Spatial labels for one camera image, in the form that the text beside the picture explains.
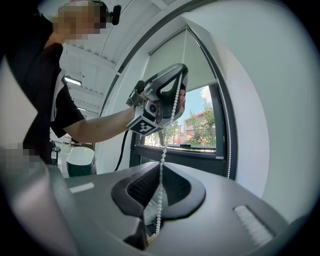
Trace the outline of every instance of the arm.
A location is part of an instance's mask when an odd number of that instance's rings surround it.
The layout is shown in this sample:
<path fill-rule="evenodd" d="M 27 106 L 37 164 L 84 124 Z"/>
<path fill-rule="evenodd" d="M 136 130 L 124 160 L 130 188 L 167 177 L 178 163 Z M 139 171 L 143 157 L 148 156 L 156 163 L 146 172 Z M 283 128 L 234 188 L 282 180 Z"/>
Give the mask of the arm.
<path fill-rule="evenodd" d="M 103 142 L 123 133 L 134 116 L 135 107 L 132 106 L 112 115 L 81 120 L 63 129 L 80 143 Z"/>

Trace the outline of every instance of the green trash bin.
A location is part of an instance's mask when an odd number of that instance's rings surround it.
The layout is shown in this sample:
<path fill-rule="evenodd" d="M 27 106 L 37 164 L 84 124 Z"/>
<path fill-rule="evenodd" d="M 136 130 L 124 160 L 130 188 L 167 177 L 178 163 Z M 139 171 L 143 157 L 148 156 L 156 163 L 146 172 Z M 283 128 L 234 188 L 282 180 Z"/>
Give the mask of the green trash bin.
<path fill-rule="evenodd" d="M 66 158 L 69 177 L 95 174 L 95 152 L 87 147 L 74 147 Z"/>

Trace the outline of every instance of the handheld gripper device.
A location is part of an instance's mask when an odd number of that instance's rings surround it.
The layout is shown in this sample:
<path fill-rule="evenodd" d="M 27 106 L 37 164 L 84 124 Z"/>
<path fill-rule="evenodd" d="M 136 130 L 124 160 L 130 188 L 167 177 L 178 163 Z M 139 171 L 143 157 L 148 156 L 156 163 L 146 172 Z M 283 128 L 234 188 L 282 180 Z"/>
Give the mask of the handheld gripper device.
<path fill-rule="evenodd" d="M 172 88 L 166 90 L 173 81 Z M 173 64 L 146 81 L 138 81 L 126 101 L 127 105 L 135 106 L 134 118 L 126 128 L 143 136 L 162 130 L 171 121 L 179 83 L 180 89 L 186 90 L 187 82 L 188 68 L 182 63 Z M 179 101 L 178 97 L 174 120 L 182 115 Z"/>

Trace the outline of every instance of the window frame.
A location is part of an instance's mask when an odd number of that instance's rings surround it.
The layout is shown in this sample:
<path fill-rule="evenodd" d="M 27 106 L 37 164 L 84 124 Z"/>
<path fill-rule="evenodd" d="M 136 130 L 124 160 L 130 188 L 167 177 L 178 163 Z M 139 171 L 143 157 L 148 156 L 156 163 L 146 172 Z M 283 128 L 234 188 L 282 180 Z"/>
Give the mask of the window frame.
<path fill-rule="evenodd" d="M 189 26 L 187 26 L 187 30 L 199 44 L 214 78 L 218 81 L 217 83 L 209 85 L 214 118 L 216 121 L 219 120 L 219 122 L 215 122 L 216 152 L 196 152 L 169 148 L 166 153 L 166 161 L 200 169 L 205 172 L 235 180 L 238 157 L 238 140 L 233 106 L 227 86 L 208 49 Z M 140 136 L 137 133 L 132 133 L 130 167 L 141 164 L 143 157 L 154 161 L 160 161 L 163 154 L 163 148 L 144 145 L 144 143 L 144 136 L 140 139 Z"/>

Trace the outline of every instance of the gray machine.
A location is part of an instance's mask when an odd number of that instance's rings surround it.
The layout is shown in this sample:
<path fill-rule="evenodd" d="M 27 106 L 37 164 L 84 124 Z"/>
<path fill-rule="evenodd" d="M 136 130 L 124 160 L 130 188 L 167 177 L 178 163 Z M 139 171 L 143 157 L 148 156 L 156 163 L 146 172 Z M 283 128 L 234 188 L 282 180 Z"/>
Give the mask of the gray machine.
<path fill-rule="evenodd" d="M 56 255 L 249 255 L 263 252 L 288 227 L 233 180 L 165 163 L 168 206 L 148 245 L 143 212 L 159 183 L 159 163 L 64 179 L 37 157 L 1 156 L 0 181 L 13 214 Z"/>

